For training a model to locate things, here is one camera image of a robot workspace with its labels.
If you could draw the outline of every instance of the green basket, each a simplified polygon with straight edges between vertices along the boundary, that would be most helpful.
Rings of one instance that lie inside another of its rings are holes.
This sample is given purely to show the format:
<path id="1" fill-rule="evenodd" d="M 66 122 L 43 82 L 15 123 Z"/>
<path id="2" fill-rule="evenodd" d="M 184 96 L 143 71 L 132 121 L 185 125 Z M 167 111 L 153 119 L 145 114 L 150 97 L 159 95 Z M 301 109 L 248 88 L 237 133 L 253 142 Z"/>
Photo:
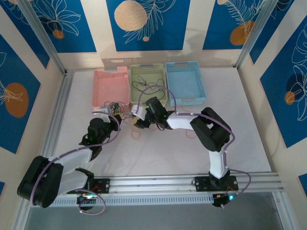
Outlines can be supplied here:
<path id="1" fill-rule="evenodd" d="M 166 76 L 163 64 L 131 65 L 130 66 L 130 102 L 137 104 L 141 92 L 151 85 L 163 85 L 166 87 Z M 163 106 L 167 102 L 167 91 L 165 89 L 150 88 L 141 97 L 141 104 L 157 97 Z"/>

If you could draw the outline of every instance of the white table surface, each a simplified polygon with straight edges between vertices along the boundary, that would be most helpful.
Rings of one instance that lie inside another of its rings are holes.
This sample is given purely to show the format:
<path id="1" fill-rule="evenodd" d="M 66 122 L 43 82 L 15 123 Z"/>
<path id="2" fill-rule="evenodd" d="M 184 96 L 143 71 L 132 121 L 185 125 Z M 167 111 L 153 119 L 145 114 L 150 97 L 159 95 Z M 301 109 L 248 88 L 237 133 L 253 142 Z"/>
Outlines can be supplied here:
<path id="1" fill-rule="evenodd" d="M 204 104 L 184 106 L 199 112 L 211 107 L 231 127 L 235 142 L 228 148 L 229 168 L 246 172 L 270 172 L 256 124 L 236 68 L 202 68 L 207 99 Z M 77 147 L 87 133 L 92 114 L 93 71 L 75 72 L 55 155 Z M 121 125 L 117 139 L 85 168 L 96 176 L 174 175 L 207 173 L 209 153 L 185 130 L 141 130 L 134 140 L 131 127 Z"/>

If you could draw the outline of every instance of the plastic basket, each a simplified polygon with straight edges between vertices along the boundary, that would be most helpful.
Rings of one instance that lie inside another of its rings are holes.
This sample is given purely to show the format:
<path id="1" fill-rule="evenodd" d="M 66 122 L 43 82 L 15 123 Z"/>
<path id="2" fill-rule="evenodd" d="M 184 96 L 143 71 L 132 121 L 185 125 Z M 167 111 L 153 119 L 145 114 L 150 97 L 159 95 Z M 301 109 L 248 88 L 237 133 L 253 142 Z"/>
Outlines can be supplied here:
<path id="1" fill-rule="evenodd" d="M 130 102 L 137 104 L 141 92 L 151 85 L 166 87 L 166 77 L 163 64 L 131 65 L 130 67 Z M 150 88 L 141 97 L 141 104 L 148 99 L 157 97 L 163 106 L 167 102 L 165 89 Z"/>
<path id="2" fill-rule="evenodd" d="M 197 61 L 167 62 L 165 66 L 168 88 L 177 104 L 194 105 L 205 101 L 207 93 Z M 175 105 L 171 96 L 170 104 Z"/>
<path id="3" fill-rule="evenodd" d="M 128 68 L 125 66 L 94 71 L 93 109 L 110 105 L 111 102 L 122 102 L 125 109 L 130 104 Z"/>

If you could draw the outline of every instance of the orange circle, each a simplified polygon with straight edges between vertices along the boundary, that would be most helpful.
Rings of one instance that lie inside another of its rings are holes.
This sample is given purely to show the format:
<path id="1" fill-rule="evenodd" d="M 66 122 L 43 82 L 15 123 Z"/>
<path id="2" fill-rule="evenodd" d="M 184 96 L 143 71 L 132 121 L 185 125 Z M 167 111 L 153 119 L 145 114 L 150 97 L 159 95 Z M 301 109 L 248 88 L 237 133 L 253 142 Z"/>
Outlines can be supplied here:
<path id="1" fill-rule="evenodd" d="M 284 96 L 284 101 L 288 104 L 288 105 L 292 105 L 295 101 L 295 95 L 294 92 L 287 92 L 286 95 Z"/>
<path id="2" fill-rule="evenodd" d="M 244 45 L 247 39 L 247 37 L 245 37 L 245 27 L 247 27 L 246 32 L 247 34 L 249 34 L 254 24 L 255 24 L 254 21 L 249 21 L 244 23 L 244 25 L 240 25 L 236 29 L 234 29 L 230 35 L 231 44 L 235 46 Z"/>
<path id="3" fill-rule="evenodd" d="M 52 32 L 52 34 L 57 39 L 63 39 L 64 38 L 64 33 L 61 30 L 54 30 Z"/>
<path id="4" fill-rule="evenodd" d="M 20 100 L 14 98 L 8 98 L 5 100 L 5 106 L 8 112 L 16 118 L 22 118 L 26 114 L 29 105 L 27 89 L 20 83 L 11 83 L 6 87 L 6 89 L 15 95 L 22 93 L 19 97 Z"/>

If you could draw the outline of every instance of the beige circle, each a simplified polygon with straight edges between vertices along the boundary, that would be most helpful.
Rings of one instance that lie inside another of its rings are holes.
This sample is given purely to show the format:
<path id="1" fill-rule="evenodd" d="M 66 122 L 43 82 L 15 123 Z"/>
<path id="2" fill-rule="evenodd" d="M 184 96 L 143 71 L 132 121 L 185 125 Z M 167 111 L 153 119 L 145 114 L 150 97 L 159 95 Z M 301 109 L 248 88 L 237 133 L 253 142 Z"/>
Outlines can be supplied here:
<path id="1" fill-rule="evenodd" d="M 15 4 L 15 5 L 17 5 L 16 0 L 8 0 L 8 1 L 11 2 L 11 3 L 13 3 L 13 4 Z"/>
<path id="2" fill-rule="evenodd" d="M 147 22 L 147 13 L 143 6 L 133 0 L 123 1 L 114 11 L 117 25 L 125 31 L 141 29 Z"/>
<path id="3" fill-rule="evenodd" d="M 144 41 L 144 42 L 148 42 L 148 41 L 149 41 L 149 37 L 145 36 L 145 37 L 143 38 L 143 41 Z"/>
<path id="4" fill-rule="evenodd" d="M 224 5 L 228 0 L 217 0 L 217 4 Z"/>

